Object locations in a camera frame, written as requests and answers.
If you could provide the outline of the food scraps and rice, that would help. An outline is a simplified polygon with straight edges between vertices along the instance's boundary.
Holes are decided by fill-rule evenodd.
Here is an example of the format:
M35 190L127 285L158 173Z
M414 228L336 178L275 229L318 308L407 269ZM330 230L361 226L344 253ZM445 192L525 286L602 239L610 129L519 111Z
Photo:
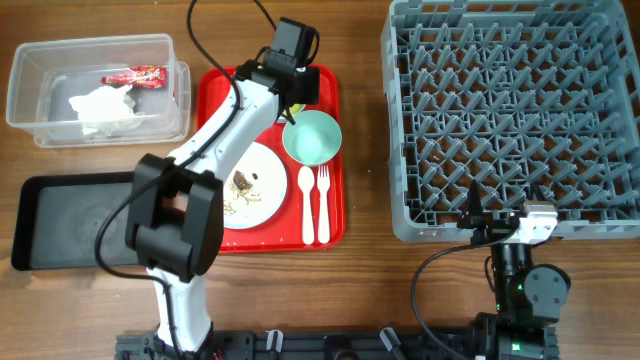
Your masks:
M262 200L260 191L245 175L236 170L225 183L223 209L226 216L238 213Z

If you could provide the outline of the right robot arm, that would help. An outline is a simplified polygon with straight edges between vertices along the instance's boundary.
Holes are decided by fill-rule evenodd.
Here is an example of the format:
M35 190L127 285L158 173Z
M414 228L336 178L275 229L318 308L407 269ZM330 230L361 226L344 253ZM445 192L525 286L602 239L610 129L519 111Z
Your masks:
M536 265L532 249L551 238L558 213L538 189L533 198L505 220L484 217L479 185L469 187L467 205L457 226L471 229L473 245L490 248L485 268L496 312L480 313L469 323L465 354L473 359L552 360L560 357L554 325L571 287L566 272Z

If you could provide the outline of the white napkin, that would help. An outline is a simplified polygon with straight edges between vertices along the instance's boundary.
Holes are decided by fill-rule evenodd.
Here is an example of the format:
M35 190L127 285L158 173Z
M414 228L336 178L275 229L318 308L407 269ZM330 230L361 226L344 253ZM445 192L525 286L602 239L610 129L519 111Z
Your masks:
M128 95L131 90L131 85L105 85L87 95L71 97L69 103L77 113L83 134L111 136L139 127L142 121L134 112L136 102Z

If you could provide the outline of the red snack wrapper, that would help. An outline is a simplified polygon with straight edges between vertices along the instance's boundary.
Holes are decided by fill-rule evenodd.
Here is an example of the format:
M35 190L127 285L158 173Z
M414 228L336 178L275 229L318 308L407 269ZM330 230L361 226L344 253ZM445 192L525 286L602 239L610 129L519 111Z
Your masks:
M167 85L167 69L162 66L132 66L124 72L104 76L101 83L105 85L131 85L134 88L159 89Z

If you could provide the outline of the yellow plastic cup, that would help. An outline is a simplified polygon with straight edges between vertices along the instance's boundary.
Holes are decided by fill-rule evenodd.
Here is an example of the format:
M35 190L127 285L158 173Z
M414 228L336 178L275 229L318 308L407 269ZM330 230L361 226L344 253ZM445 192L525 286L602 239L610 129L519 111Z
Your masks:
M303 111L304 108L305 108L305 104L294 104L292 106L287 107L283 111L282 115L286 116L287 114L290 114L291 116L295 116L299 112Z

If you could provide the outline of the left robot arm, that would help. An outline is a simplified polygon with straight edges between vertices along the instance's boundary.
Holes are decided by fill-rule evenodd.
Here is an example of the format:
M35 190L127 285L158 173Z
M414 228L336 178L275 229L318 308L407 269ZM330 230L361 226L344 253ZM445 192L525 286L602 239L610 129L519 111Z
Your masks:
M223 185L290 106L317 103L318 48L315 28L281 18L272 44L230 75L208 122L171 155L147 154L136 165L125 242L156 285L161 323L145 349L153 358L213 354L203 276L223 240Z

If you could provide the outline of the large light blue plate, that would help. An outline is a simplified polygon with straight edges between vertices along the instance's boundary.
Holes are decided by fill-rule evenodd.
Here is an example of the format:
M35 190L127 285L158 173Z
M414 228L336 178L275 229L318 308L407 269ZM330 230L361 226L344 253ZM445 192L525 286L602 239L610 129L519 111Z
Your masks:
M236 170L242 172L262 196L260 202L249 205L236 214L224 214L226 228L245 230L266 222L281 207L288 188L287 172L276 153L257 142L250 145L229 177Z

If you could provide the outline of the mint green bowl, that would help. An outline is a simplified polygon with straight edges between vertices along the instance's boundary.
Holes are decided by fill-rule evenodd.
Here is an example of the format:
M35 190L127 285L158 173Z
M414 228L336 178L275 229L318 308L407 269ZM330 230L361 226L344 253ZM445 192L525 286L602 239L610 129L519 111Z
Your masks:
M305 110L294 117L282 133L286 153L296 162L313 167L329 162L342 146L342 130L338 121L319 110Z

